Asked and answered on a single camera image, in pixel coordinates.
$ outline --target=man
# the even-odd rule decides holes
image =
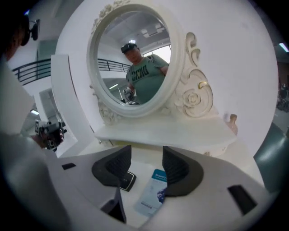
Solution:
[[[6,58],[6,61],[9,61],[14,54],[16,53],[17,49],[20,46],[24,46],[28,43],[30,38],[30,30],[29,30],[29,18],[26,15],[22,15],[19,19],[18,26],[13,32],[13,35],[11,39],[9,40],[9,43],[4,50],[4,57]],[[52,139],[54,141],[60,140],[60,143],[63,141],[63,135],[61,131],[59,131],[59,134],[54,135],[46,135],[46,134],[36,134],[31,136],[31,138],[41,147],[46,148],[47,146],[47,140]]]
[[[168,63],[157,55],[143,57],[134,43],[121,48],[122,53],[132,63],[126,74],[128,87],[138,97],[140,104],[151,100],[161,87],[168,71]]]

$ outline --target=mirror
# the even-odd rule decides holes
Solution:
[[[147,12],[130,11],[111,21],[94,59],[108,95],[122,105],[147,103],[165,80],[170,44],[164,24]]]

